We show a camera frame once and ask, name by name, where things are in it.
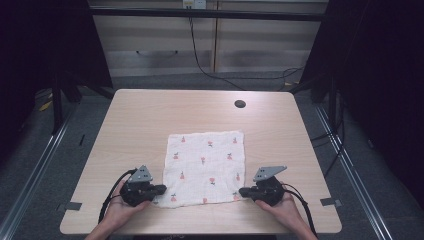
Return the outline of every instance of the human hand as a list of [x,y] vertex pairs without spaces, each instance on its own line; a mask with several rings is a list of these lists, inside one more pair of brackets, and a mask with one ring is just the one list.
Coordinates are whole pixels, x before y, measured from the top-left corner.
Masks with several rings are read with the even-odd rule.
[[283,226],[294,232],[299,239],[317,239],[309,226],[303,221],[293,196],[285,192],[281,201],[271,207],[261,200],[255,201],[262,210],[271,213]]
[[149,206],[150,201],[144,201],[139,205],[132,207],[124,202],[119,192],[124,186],[125,181],[119,182],[115,191],[112,193],[112,199],[109,202],[105,217],[87,236],[87,239],[106,239],[110,234],[121,228],[137,212],[142,211]]

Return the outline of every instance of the white towel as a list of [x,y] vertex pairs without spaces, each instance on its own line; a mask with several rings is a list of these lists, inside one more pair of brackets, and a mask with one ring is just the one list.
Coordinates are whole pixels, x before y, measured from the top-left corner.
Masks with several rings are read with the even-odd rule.
[[233,202],[244,186],[244,134],[240,131],[172,134],[163,172],[163,208]]

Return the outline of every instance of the gray floor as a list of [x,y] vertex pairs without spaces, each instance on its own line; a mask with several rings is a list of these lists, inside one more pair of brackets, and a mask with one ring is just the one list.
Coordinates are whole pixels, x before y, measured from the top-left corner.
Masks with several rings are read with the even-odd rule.
[[[226,73],[227,78],[275,77],[281,72]],[[243,89],[251,91],[276,91],[285,86],[289,89],[300,75],[293,75],[286,80],[231,80]],[[238,90],[224,80],[211,79],[203,74],[178,74],[136,77],[115,77],[115,89],[151,88],[151,89],[220,89]],[[59,226],[63,212],[57,206],[70,200],[79,176],[94,144],[104,116],[110,105],[107,100],[94,92],[82,89],[82,101],[76,106],[69,121],[66,133],[57,148],[47,170],[38,185],[28,209],[13,239],[82,239],[83,236],[65,236]],[[319,121],[316,106],[310,100],[310,92],[303,91],[295,95],[302,118],[311,138],[322,135],[325,131]],[[44,99],[38,99],[37,106]],[[65,112],[73,105],[65,103]],[[7,165],[0,170],[0,218],[7,216],[24,187],[28,174],[36,165],[52,130],[52,108],[39,112],[36,107],[23,130],[21,142],[14,149]],[[345,112],[345,147],[355,164],[376,207],[381,212],[393,239],[424,238],[424,213],[408,194],[403,185],[392,175],[378,150],[371,149],[367,136],[360,125]],[[329,167],[336,155],[334,148],[327,143],[328,138],[314,141],[315,152],[323,172]],[[321,234],[320,239],[378,239],[368,216],[364,211],[351,182],[348,180],[340,163],[336,163],[328,175],[327,184],[333,198],[339,199],[342,206],[337,209],[343,224],[338,234]],[[294,239],[292,235],[278,236],[279,239]]]

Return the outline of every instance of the metal bar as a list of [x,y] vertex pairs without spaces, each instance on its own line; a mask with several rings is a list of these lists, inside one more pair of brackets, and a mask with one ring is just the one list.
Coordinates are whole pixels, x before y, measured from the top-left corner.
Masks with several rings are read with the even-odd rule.
[[83,8],[43,8],[46,14],[90,14],[100,16],[190,17],[322,22],[328,19],[319,13],[256,12],[176,8],[117,8],[92,6]]
[[[331,133],[331,127],[328,123],[328,116],[322,106],[316,108],[318,116],[321,120],[322,125],[324,126],[326,132],[329,134],[331,143],[334,147],[334,150],[339,152],[342,142],[338,135],[334,135]],[[377,209],[374,201],[369,195],[362,179],[360,178],[358,172],[353,165],[352,160],[350,159],[347,151],[343,148],[340,151],[340,163],[343,166],[343,169],[346,172],[346,175],[352,184],[352,187],[361,202],[361,205],[370,221],[371,226],[373,227],[378,239],[393,239],[383,217],[380,214],[380,211]]]
[[62,111],[62,92],[60,91],[60,80],[57,76],[56,69],[53,72],[52,80],[52,94],[53,94],[53,111],[54,111],[54,125],[52,135],[55,135],[63,124],[63,111]]
[[46,148],[44,149],[43,154],[38,160],[37,165],[32,171],[28,181],[25,183],[24,188],[20,192],[18,198],[13,204],[12,208],[7,213],[2,225],[0,226],[0,239],[9,240],[13,238],[13,235],[18,228],[19,223],[21,222],[26,209],[28,208],[37,186],[41,182],[42,177],[44,176],[45,171],[53,157],[53,154],[56,151],[56,148],[59,146],[66,129],[68,127],[69,119],[73,116],[77,108],[77,104],[74,104],[74,107],[70,110],[67,118],[63,122],[62,126],[58,129],[55,135],[52,135]]

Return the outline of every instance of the black wire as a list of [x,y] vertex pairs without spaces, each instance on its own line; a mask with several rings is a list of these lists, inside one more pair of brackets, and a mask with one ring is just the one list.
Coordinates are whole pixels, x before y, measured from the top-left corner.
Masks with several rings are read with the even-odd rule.
[[[233,82],[231,82],[231,81],[229,81],[229,79],[248,79],[248,80],[277,80],[277,79],[283,79],[284,80],[284,82],[283,82],[283,84],[282,84],[282,86],[277,90],[277,91],[281,91],[281,89],[283,89],[284,88],[284,86],[285,86],[285,78],[286,77],[288,77],[288,76],[291,76],[291,75],[293,75],[294,73],[296,73],[297,71],[299,71],[299,70],[302,70],[303,68],[304,68],[304,66],[303,67],[299,67],[299,68],[289,68],[289,69],[286,69],[286,70],[284,70],[283,71],[283,75],[282,76],[278,76],[278,77],[218,77],[218,76],[214,76],[214,75],[211,75],[211,74],[209,74],[209,73],[206,73],[203,69],[202,69],[202,67],[200,66],[200,63],[199,63],[199,58],[198,58],[198,56],[197,56],[197,49],[196,49],[196,42],[195,42],[195,40],[194,40],[194,27],[193,27],[193,19],[192,18],[189,18],[188,19],[189,20],[189,23],[190,23],[190,32],[191,32],[191,40],[192,40],[192,42],[193,42],[193,49],[194,49],[194,57],[195,57],[195,59],[196,59],[196,64],[197,64],[197,67],[199,68],[199,70],[203,73],[203,74],[205,74],[206,76],[208,76],[208,77],[210,77],[210,78],[214,78],[214,79],[218,79],[218,80],[222,80],[222,81],[225,81],[225,82],[227,82],[227,83],[229,83],[229,84],[231,84],[232,86],[234,86],[234,87],[236,87],[236,88],[238,88],[238,89],[240,89],[240,90],[242,90],[242,91],[247,91],[246,89],[244,89],[244,88],[242,88],[242,87],[240,87],[240,86],[238,86],[238,85],[236,85],[236,84],[234,84]],[[293,71],[293,72],[291,72],[291,73],[289,73],[289,74],[287,74],[287,75],[285,75],[285,73],[286,72],[288,72],[288,71]]]
[[298,191],[295,187],[293,187],[292,185],[287,184],[287,183],[283,183],[283,184],[281,184],[281,185],[289,186],[289,187],[293,188],[293,189],[297,192],[297,194],[299,194],[299,196],[303,199],[302,194],[300,194],[300,192],[299,192],[299,191]]
[[327,171],[325,171],[325,173],[324,173],[324,178],[327,178],[328,173],[329,173],[329,172],[330,172],[330,170],[333,168],[334,164],[335,164],[335,163],[336,163],[336,161],[337,161],[337,158],[339,158],[340,153],[342,152],[342,149],[343,149],[343,146],[342,146],[342,145],[340,145],[339,150],[337,151],[336,156],[334,156],[333,160],[331,161],[330,166],[328,167]]
[[115,191],[116,186],[118,186],[119,182],[120,182],[120,181],[121,181],[121,180],[122,180],[122,179],[123,179],[126,175],[128,175],[128,174],[131,174],[131,175],[132,175],[132,174],[134,174],[136,171],[137,171],[137,169],[128,170],[126,173],[122,174],[122,176],[118,178],[118,181],[116,181],[116,182],[115,182],[115,184],[113,185],[112,189],[111,189],[111,190],[110,190],[110,192],[109,192],[109,195],[107,195],[107,197],[106,197],[105,201],[103,202],[103,206],[102,206],[102,209],[100,210],[100,214],[99,214],[99,222],[98,222],[98,223],[100,223],[100,222],[103,220],[103,218],[104,218],[104,216],[105,216],[105,213],[106,213],[107,206],[109,205],[110,200],[112,200],[112,198],[114,198],[114,197],[111,197],[111,195],[112,195],[113,191]]
[[316,82],[318,82],[320,79],[322,79],[322,77],[326,76],[326,73],[322,73],[319,74],[315,77],[311,77],[309,79],[305,79],[304,81],[302,81],[301,83],[299,83],[296,87],[290,89],[288,92],[290,92],[291,94],[295,95],[303,90],[309,89],[311,88],[311,86],[313,84],[315,84]]
[[325,145],[327,145],[327,144],[329,144],[329,143],[330,143],[330,140],[326,141],[325,143],[321,143],[321,144],[318,144],[318,145],[316,145],[316,146],[312,146],[312,147],[313,147],[313,148],[319,148],[319,147],[325,146]]
[[314,221],[312,220],[312,214],[311,214],[311,211],[309,210],[309,207],[308,207],[308,203],[305,200],[303,200],[303,198],[300,194],[297,194],[297,193],[290,191],[290,190],[287,190],[287,189],[285,189],[284,191],[290,193],[291,195],[294,195],[302,203],[303,208],[305,208],[306,217],[308,218],[309,227],[311,228],[312,233],[318,238],[318,235],[317,235],[317,232],[316,232],[315,226],[314,226]]
[[329,133],[324,133],[324,134],[322,134],[322,135],[320,135],[320,136],[317,136],[317,137],[314,137],[314,138],[311,138],[310,140],[311,140],[311,142],[313,142],[313,141],[316,141],[316,140],[319,140],[319,139],[323,139],[323,138],[326,138],[326,137],[328,137],[328,136],[330,136],[330,135],[333,135],[333,134],[335,134],[335,133],[337,133],[337,130],[340,128],[340,126],[342,125],[342,123],[343,123],[343,111],[342,111],[342,109],[344,109],[344,105],[339,105],[340,106],[340,118],[339,118],[339,122],[337,123],[337,125],[336,125],[336,129],[332,129]]

